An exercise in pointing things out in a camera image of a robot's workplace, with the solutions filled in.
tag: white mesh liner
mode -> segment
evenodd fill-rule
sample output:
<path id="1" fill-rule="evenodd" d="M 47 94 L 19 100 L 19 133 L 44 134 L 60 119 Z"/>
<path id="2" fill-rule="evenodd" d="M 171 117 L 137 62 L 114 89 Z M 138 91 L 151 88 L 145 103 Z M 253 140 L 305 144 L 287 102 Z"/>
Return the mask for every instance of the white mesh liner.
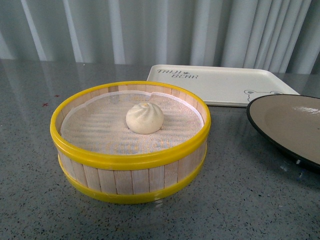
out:
<path id="1" fill-rule="evenodd" d="M 140 102 L 154 103 L 163 111 L 163 125 L 157 132 L 138 134 L 128 128 L 126 114 Z M 117 91 L 73 108 L 63 120 L 61 136 L 91 152 L 133 155 L 177 146 L 197 134 L 203 125 L 199 112 L 180 98 L 159 92 Z"/>

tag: steamer basket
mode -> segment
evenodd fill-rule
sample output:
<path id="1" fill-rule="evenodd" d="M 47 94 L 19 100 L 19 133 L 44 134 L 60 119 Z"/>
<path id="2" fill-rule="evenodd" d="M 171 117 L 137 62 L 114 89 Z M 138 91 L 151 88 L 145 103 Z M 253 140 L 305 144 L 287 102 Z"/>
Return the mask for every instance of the steamer basket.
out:
<path id="1" fill-rule="evenodd" d="M 71 109 L 102 94 L 128 90 L 175 96 L 199 112 L 203 127 L 177 146 L 144 154 L 102 154 L 84 150 L 62 138 L 61 126 Z M 59 164 L 76 189 L 101 201 L 138 204 L 172 195 L 197 176 L 205 160 L 210 125 L 207 105 L 193 93 L 166 83 L 126 81 L 92 87 L 69 97 L 54 111 L 50 133 Z"/>

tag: yellow rim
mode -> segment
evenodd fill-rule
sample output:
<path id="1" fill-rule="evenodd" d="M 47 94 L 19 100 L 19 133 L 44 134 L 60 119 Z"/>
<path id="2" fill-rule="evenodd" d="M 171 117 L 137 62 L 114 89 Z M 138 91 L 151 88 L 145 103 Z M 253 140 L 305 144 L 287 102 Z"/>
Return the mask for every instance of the yellow rim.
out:
<path id="1" fill-rule="evenodd" d="M 206 154 L 207 154 L 207 147 L 205 148 L 205 153 L 199 166 L 182 181 L 161 190 L 141 193 L 141 194 L 132 194 L 132 195 L 119 195 L 114 193 L 106 193 L 106 192 L 97 191 L 97 190 L 88 188 L 86 186 L 83 186 L 81 183 L 77 182 L 68 174 L 68 172 L 64 169 L 59 156 L 58 156 L 58 160 L 59 160 L 60 167 L 62 168 L 63 173 L 65 174 L 67 180 L 81 193 L 93 199 L 114 203 L 114 204 L 142 204 L 142 203 L 148 203 L 148 202 L 156 201 L 159 199 L 163 199 L 186 187 L 200 172 L 204 164 Z"/>
<path id="2" fill-rule="evenodd" d="M 64 140 L 56 129 L 56 120 L 59 113 L 62 109 L 72 102 L 73 100 L 85 95 L 87 93 L 114 87 L 120 85 L 153 85 L 153 86 L 161 86 L 167 87 L 171 89 L 178 90 L 180 92 L 184 92 L 189 96 L 193 97 L 200 103 L 205 109 L 206 113 L 206 122 L 204 123 L 202 129 L 192 138 L 179 144 L 177 146 L 171 147 L 169 149 L 145 153 L 145 154 L 135 154 L 135 155 L 111 155 L 111 154 L 102 154 L 97 152 L 91 152 L 88 150 L 81 149 L 72 145 L 71 143 Z M 179 159 L 186 157 L 187 155 L 194 152 L 206 139 L 209 134 L 211 126 L 211 117 L 208 106 L 195 94 L 192 92 L 185 90 L 183 88 L 161 83 L 161 82 L 150 82 L 150 81 L 123 81 L 123 82 L 114 82 L 104 85 L 95 86 L 84 91 L 81 91 L 68 99 L 62 102 L 57 109 L 54 111 L 51 122 L 50 122 L 50 133 L 53 139 L 53 142 L 58 150 L 60 150 L 64 155 L 69 157 L 70 159 L 84 164 L 93 168 L 98 169 L 108 169 L 108 170 L 140 170 L 140 169 L 150 169 L 159 166 L 163 166 L 166 164 L 173 163 Z"/>

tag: white curtain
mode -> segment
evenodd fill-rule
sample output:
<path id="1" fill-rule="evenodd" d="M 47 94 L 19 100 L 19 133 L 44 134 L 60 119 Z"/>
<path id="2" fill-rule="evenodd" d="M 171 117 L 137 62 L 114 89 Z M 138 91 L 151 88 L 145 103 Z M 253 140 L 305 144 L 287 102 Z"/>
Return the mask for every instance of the white curtain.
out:
<path id="1" fill-rule="evenodd" d="M 319 0 L 0 0 L 0 58 L 320 73 Z"/>

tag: tray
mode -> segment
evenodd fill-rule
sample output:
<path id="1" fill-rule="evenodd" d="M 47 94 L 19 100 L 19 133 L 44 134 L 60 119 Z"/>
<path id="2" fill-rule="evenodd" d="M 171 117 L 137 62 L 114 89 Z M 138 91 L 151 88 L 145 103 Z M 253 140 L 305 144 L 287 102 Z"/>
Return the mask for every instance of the tray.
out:
<path id="1" fill-rule="evenodd" d="M 260 69 L 161 64 L 151 68 L 147 81 L 184 88 L 210 106 L 247 107 L 265 95 L 299 95 L 274 74 Z"/>

